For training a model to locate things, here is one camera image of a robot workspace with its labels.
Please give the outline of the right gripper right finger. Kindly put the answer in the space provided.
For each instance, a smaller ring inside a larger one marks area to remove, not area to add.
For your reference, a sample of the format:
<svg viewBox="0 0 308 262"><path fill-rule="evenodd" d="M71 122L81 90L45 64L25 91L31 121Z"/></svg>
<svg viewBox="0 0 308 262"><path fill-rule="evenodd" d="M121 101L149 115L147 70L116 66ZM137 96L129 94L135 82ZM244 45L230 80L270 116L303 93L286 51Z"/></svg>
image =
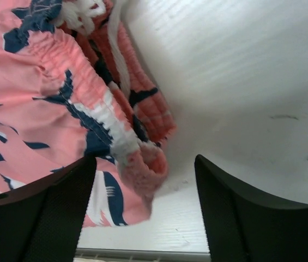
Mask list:
<svg viewBox="0 0 308 262"><path fill-rule="evenodd" d="M195 158L211 261L308 261L308 204L262 191Z"/></svg>

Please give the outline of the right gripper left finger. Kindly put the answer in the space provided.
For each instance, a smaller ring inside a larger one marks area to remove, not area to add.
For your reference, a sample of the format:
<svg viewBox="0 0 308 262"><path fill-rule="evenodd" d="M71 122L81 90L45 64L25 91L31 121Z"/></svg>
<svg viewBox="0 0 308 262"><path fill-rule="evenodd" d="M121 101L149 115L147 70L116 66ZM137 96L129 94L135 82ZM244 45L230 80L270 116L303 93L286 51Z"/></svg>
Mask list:
<svg viewBox="0 0 308 262"><path fill-rule="evenodd" d="M73 261L95 171L86 156L0 194L0 261Z"/></svg>

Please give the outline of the pink shark print shorts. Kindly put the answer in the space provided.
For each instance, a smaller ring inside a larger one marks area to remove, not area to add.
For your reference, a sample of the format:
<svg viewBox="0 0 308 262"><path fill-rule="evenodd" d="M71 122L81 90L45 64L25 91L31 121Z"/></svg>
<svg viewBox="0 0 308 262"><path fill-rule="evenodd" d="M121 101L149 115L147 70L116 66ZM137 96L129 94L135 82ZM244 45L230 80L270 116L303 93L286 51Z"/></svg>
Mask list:
<svg viewBox="0 0 308 262"><path fill-rule="evenodd" d="M0 194L93 154L86 227L150 218L175 129L123 1L0 1Z"/></svg>

